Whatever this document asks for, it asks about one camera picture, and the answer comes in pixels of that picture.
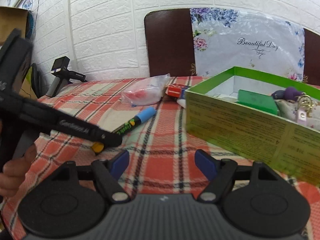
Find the person's left hand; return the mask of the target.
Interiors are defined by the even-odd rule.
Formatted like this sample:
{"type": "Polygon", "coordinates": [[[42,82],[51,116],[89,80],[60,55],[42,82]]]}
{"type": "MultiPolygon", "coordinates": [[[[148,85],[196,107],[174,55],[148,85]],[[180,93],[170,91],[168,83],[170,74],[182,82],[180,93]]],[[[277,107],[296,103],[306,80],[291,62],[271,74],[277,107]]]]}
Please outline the person's left hand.
{"type": "Polygon", "coordinates": [[[36,155],[36,146],[32,144],[23,157],[11,160],[4,165],[0,179],[2,197],[13,197],[17,193],[36,155]]]}

